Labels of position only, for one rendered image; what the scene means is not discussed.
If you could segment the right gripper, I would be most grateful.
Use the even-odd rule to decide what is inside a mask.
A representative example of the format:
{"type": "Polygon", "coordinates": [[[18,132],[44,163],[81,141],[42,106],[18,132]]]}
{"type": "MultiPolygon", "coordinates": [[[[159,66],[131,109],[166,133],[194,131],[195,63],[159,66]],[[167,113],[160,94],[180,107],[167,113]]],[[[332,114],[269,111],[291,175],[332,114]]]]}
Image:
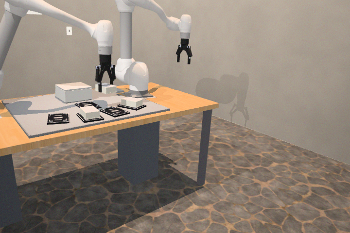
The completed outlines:
{"type": "Polygon", "coordinates": [[[114,80],[116,79],[115,75],[115,65],[111,64],[111,55],[100,55],[100,65],[96,66],[96,76],[95,81],[97,81],[98,85],[98,91],[102,92],[102,78],[105,71],[108,72],[109,78],[110,78],[110,84],[113,85],[114,80]],[[111,69],[110,69],[111,67],[111,69]],[[101,69],[101,70],[100,70],[101,69]]]}

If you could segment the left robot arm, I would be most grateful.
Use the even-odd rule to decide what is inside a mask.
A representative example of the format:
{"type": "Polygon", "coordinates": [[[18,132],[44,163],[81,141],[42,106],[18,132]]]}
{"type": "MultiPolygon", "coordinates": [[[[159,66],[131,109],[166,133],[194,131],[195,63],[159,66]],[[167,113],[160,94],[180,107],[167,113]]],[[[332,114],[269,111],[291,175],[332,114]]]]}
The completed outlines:
{"type": "Polygon", "coordinates": [[[135,62],[132,58],[132,13],[135,6],[151,10],[159,15],[172,31],[180,31],[180,38],[189,39],[192,27],[190,15],[182,15],[180,20],[167,17],[163,9],[153,0],[115,0],[120,12],[120,58],[117,60],[115,75],[121,82],[129,84],[125,96],[132,98],[153,97],[148,93],[149,73],[143,62],[135,62]]]}

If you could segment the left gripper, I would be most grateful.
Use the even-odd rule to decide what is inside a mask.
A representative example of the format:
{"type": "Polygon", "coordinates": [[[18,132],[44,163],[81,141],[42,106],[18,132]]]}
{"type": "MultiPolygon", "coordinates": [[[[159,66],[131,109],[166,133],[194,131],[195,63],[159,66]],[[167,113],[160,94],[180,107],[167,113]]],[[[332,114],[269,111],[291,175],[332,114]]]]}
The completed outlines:
{"type": "Polygon", "coordinates": [[[189,44],[189,39],[182,39],[181,38],[181,42],[180,42],[181,45],[178,45],[178,49],[176,51],[176,54],[177,54],[177,62],[180,61],[180,54],[183,50],[186,51],[187,55],[188,55],[188,64],[190,64],[191,62],[191,57],[193,56],[192,55],[192,52],[191,52],[191,47],[188,46],[189,44]]]}

